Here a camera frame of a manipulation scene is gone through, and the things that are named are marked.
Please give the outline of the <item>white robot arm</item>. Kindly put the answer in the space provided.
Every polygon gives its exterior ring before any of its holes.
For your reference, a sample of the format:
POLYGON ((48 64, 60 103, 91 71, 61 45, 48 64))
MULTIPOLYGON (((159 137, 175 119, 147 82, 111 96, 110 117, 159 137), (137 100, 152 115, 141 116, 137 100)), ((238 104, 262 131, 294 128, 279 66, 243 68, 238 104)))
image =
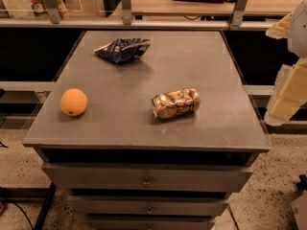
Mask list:
POLYGON ((266 36, 286 38, 288 50, 298 56, 293 66, 283 64, 278 71, 265 113, 266 124, 281 126, 307 104, 307 0, 267 29, 266 36))

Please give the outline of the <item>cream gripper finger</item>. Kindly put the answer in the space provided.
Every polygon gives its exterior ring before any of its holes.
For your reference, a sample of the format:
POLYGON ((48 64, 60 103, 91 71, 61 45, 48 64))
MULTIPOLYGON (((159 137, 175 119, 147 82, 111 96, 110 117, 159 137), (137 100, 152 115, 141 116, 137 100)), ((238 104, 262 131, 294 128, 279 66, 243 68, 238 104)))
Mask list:
POLYGON ((307 58, 300 58, 293 66, 283 64, 278 71, 264 121, 270 126, 286 124, 306 103, 307 58))
POLYGON ((293 14, 290 12, 278 22, 274 23, 271 27, 267 29, 266 36, 274 39, 286 38, 290 28, 292 16, 293 14))

